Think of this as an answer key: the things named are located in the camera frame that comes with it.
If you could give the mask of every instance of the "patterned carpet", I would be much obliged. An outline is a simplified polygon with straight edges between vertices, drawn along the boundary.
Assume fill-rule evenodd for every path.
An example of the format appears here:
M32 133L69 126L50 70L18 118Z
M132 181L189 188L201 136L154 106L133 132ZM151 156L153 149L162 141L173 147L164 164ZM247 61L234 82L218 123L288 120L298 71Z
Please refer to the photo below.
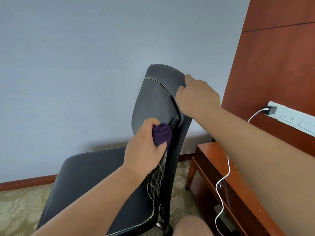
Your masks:
M175 226L185 215L201 217L189 192L184 190L190 161L177 165L170 208L170 224ZM31 235L44 208L53 184L0 192L0 236ZM156 228L142 236L163 235Z

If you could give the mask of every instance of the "chair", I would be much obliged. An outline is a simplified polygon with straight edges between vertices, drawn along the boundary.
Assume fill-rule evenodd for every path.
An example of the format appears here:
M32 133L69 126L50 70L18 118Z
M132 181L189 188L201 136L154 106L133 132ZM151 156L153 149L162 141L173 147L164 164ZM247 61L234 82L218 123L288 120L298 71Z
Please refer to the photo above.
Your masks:
M191 123L191 118L185 116L175 103L179 86L185 86L185 76L180 71L163 64L153 64L148 68L136 100L131 126L136 134L144 119L156 117L172 128L160 198L152 200L149 197L147 181L144 180L125 202L107 235L138 235L154 226L165 235L173 233L169 225L171 193L178 156ZM37 229L120 167L124 162L125 149L118 147L82 153L66 159Z

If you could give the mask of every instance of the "chair leg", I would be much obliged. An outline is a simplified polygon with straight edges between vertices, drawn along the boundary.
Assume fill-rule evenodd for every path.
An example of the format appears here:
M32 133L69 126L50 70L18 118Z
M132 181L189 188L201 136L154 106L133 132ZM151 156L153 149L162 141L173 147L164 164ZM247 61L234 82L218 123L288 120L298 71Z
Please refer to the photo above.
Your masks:
M185 185L185 190L189 190L190 186L191 186L191 182L195 176L196 173L196 167L195 167L195 160L194 157L191 159L190 161L190 166L189 166L189 171L188 171L188 175L187 175L187 180L186 180L186 185Z
M165 236L172 236L173 235L173 228L172 226L165 225L163 220L158 219L157 224L155 225L156 228L162 230Z

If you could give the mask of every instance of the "knee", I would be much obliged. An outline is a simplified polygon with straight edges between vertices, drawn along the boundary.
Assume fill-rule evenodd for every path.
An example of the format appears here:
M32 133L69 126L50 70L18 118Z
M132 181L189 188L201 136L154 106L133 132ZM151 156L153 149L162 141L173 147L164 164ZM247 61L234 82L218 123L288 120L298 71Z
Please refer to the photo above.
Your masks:
M195 215L187 215L182 217L176 224L173 235L213 236L207 224L201 218Z

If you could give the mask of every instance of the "white cable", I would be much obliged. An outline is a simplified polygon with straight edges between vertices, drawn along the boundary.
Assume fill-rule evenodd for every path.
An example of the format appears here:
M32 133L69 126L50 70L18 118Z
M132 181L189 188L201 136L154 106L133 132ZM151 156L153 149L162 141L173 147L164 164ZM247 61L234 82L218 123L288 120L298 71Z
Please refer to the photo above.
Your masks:
M255 113L253 116L251 116L250 117L250 119L247 121L247 122L250 122L250 120L256 115L256 114L258 114L259 112L261 112L261 111L264 111L264 110L269 110L269 108L263 108L263 109L261 109L261 110L259 110L257 113ZM224 180L229 174L230 174L230 172L231 172L231 168L230 168L230 162L229 162L229 156L227 156L227 165L229 166L229 172L226 174L226 176L224 176L222 179L220 179L217 183L216 183L216 185L215 185L215 190L216 190L216 192L217 192L217 194L218 194L218 196L219 196L219 198L220 198L220 200L221 200L221 204L222 204L222 210L221 210L221 212L217 215L217 217L215 218L215 227L217 228L217 230L218 230L218 232L221 234L221 232L220 232L220 230L218 229L218 226L217 226L217 224L216 224L216 220L219 218L219 216L223 213L223 210L224 210L224 205L223 205L223 200L222 200L222 198L221 198L221 196L220 196L220 194L219 194L219 192L218 192L218 184L222 181L222 180Z

